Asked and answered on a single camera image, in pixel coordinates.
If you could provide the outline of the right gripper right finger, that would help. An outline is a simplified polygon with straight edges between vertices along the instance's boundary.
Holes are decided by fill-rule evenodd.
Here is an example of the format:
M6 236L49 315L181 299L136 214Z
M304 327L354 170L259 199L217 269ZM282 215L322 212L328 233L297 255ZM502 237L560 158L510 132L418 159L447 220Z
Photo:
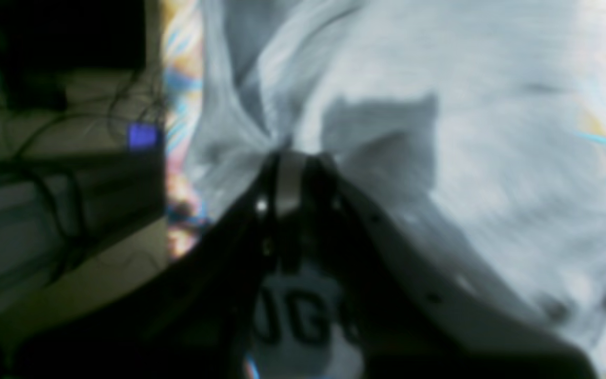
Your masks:
M303 168L318 252L358 329L367 378L596 378L569 343L455 285L326 156Z

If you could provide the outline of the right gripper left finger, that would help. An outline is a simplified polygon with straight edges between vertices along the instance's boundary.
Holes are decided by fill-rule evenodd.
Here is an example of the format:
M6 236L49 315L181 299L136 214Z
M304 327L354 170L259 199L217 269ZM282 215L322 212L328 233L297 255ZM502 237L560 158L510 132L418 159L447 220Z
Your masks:
M296 273L306 157L266 159L195 248L132 293L36 334L14 356L21 378L241 378L267 274Z

